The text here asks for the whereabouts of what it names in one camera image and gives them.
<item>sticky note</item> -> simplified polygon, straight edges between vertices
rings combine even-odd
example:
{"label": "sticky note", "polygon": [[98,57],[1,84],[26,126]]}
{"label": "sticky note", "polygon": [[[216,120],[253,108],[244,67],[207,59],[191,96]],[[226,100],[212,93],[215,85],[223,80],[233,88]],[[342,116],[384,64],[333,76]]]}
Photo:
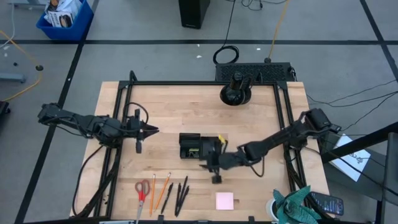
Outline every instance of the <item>sticky note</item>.
{"label": "sticky note", "polygon": [[234,210],[234,193],[217,192],[216,193],[217,210]]}

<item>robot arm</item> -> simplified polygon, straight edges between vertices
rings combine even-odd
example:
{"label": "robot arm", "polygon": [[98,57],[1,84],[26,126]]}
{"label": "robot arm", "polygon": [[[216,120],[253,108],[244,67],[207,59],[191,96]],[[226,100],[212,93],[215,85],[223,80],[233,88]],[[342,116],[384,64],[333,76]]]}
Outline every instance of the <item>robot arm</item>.
{"label": "robot arm", "polygon": [[79,131],[85,138],[96,138],[106,147],[118,147],[124,138],[137,139],[136,151],[141,153],[141,141],[159,132],[155,126],[140,121],[140,110],[128,117],[126,124],[109,116],[82,116],[61,109],[56,104],[44,104],[38,118],[39,123],[46,125],[65,125]]}
{"label": "robot arm", "polygon": [[215,170],[217,178],[221,183],[219,169],[228,170],[237,166],[251,166],[262,160],[267,155],[268,151],[280,144],[289,143],[294,148],[301,148],[307,145],[307,138],[309,136],[319,137],[326,132],[331,131],[337,133],[341,127],[331,124],[326,114],[321,109],[312,109],[301,113],[298,120],[294,121],[289,127],[265,138],[262,141],[252,141],[241,146],[238,146],[237,152],[226,152],[215,154],[206,160],[206,165],[202,167]]}

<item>scissors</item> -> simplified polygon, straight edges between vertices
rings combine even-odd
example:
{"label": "scissors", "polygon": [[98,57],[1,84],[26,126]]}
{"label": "scissors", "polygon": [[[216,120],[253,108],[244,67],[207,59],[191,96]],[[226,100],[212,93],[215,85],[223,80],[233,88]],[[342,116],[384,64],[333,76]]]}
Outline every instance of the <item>scissors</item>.
{"label": "scissors", "polygon": [[140,182],[136,183],[136,191],[138,193],[138,199],[139,199],[139,206],[138,206],[138,211],[137,211],[137,222],[138,224],[139,217],[141,216],[142,213],[142,206],[144,205],[145,202],[145,197],[149,194],[150,188],[149,188],[149,181],[148,180],[142,180]]}

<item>green cloth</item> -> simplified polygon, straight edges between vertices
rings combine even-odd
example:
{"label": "green cloth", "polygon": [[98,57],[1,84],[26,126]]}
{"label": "green cloth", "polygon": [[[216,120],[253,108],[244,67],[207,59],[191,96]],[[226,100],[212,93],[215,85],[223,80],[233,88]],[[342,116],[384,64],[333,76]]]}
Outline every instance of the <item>green cloth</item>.
{"label": "green cloth", "polygon": [[284,197],[278,190],[274,190],[274,198],[277,207],[279,224],[308,223],[317,224],[321,219],[318,213],[311,208],[301,206],[304,198],[310,193],[310,186],[306,186]]}

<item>wooden table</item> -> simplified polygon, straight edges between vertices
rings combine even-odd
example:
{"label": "wooden table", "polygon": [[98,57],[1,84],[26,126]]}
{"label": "wooden table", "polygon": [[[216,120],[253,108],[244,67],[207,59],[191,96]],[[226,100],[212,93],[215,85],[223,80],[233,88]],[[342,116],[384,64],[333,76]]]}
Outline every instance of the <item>wooden table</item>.
{"label": "wooden table", "polygon": [[[104,82],[98,98],[95,115],[112,114],[118,83]],[[289,96],[294,119],[302,111],[308,110],[303,83],[288,83]],[[160,133],[147,138],[142,143],[142,154],[135,152],[135,140],[125,139],[116,184],[116,193],[111,218],[135,219],[138,207],[138,194],[134,185],[142,179],[152,183],[156,174],[155,200],[157,201],[165,178],[172,173],[169,183],[174,182],[174,189],[164,212],[166,220],[234,220],[247,221],[254,216],[257,221],[271,220],[265,211],[265,204],[272,198],[272,191],[278,189],[282,194],[289,193],[289,181],[283,158],[283,147],[269,151],[265,157],[265,174],[257,177],[248,167],[222,170],[223,183],[211,183],[212,173],[203,170],[198,160],[181,160],[179,157],[179,133],[201,133],[208,136],[221,134],[229,141],[228,151],[235,151],[236,146],[262,140],[280,130],[275,97],[271,86],[254,86],[250,102],[242,106],[224,104],[219,93],[222,86],[151,86],[138,85],[132,89],[131,101],[140,103],[149,112],[149,124],[159,127]],[[280,92],[282,106],[283,95]],[[131,105],[129,111],[136,107]],[[317,148],[315,140],[308,140],[308,147]],[[89,140],[85,159],[98,148],[97,140]],[[80,211],[98,188],[104,159],[103,149],[89,163],[81,177],[81,184],[76,198],[76,209]],[[329,194],[320,156],[310,150],[302,150],[302,161],[307,184],[312,190]],[[261,171],[261,163],[255,165]],[[189,194],[182,211],[174,216],[175,199],[179,182],[183,183],[188,175]],[[234,210],[215,210],[215,193],[233,192]],[[146,198],[141,220],[157,219],[165,195],[158,210],[150,217],[150,195]]]}

